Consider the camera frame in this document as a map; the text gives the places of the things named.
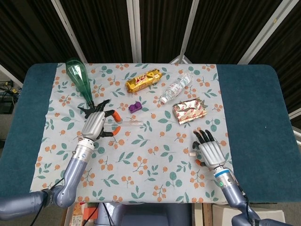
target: green glass bottle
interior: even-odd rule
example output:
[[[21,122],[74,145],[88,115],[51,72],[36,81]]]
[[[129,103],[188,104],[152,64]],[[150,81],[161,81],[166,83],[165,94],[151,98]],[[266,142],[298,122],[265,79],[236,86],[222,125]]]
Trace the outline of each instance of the green glass bottle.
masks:
[[[89,107],[94,109],[95,106],[92,99],[90,81],[85,65],[79,59],[71,58],[66,62],[66,72],[86,99]]]

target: gold candy wrapper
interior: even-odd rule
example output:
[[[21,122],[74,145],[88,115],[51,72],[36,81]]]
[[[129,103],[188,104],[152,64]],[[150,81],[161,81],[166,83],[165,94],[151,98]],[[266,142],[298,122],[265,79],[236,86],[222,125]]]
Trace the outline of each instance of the gold candy wrapper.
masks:
[[[126,87],[130,93],[135,93],[141,89],[148,87],[151,84],[158,82],[161,77],[162,73],[160,72],[160,70],[154,69],[127,81]]]
[[[203,117],[207,114],[204,101],[199,97],[193,100],[187,100],[173,106],[174,115],[179,124]]]

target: bottle cap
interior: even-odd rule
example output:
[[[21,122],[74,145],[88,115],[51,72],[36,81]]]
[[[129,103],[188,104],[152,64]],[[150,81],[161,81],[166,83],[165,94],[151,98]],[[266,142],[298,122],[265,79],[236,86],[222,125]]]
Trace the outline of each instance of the bottle cap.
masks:
[[[167,99],[166,99],[166,97],[161,97],[160,101],[165,104],[167,102]]]

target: plastic water bottle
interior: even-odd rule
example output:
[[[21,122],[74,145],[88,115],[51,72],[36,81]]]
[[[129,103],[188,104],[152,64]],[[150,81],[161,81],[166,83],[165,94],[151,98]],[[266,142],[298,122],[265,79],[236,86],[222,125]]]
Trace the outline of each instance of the plastic water bottle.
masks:
[[[192,78],[193,76],[191,72],[180,75],[177,80],[171,83],[164,91],[160,101],[165,104],[167,101],[174,99],[177,95],[179,95],[184,87],[192,81]]]

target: clear plastic tube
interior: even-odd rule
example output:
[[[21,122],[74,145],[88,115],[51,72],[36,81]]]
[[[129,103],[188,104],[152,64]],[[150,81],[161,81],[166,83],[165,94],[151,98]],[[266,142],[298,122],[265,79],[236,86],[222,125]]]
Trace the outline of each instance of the clear plastic tube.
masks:
[[[143,121],[120,121],[120,122],[115,122],[113,121],[112,123],[105,122],[105,126],[111,126],[111,125],[118,125],[118,126],[143,126]]]

